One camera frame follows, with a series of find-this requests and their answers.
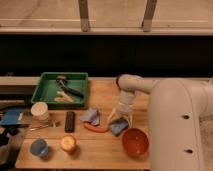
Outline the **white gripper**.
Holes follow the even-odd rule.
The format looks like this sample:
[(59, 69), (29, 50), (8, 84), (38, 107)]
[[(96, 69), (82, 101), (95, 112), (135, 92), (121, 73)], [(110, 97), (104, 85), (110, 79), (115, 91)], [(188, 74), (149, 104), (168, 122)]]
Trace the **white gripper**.
[(121, 91), (118, 99), (118, 103), (116, 106), (116, 109), (113, 108), (110, 115), (108, 116), (107, 119), (107, 124), (111, 124), (112, 122), (116, 121), (119, 119), (119, 116), (117, 115), (117, 112), (121, 113), (129, 113), (127, 116), (127, 121), (129, 124), (129, 127), (132, 127), (132, 108), (133, 108), (133, 100), (134, 100), (134, 94), (132, 92), (126, 92), (126, 91)]

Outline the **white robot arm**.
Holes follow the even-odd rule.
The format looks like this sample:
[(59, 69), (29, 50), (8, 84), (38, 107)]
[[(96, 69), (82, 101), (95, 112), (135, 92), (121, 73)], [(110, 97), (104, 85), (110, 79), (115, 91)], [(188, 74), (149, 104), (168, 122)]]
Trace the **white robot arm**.
[(213, 115), (212, 80), (122, 74), (116, 83), (120, 96), (110, 122), (131, 119), (137, 91), (149, 95), (151, 171), (205, 171), (199, 118)]

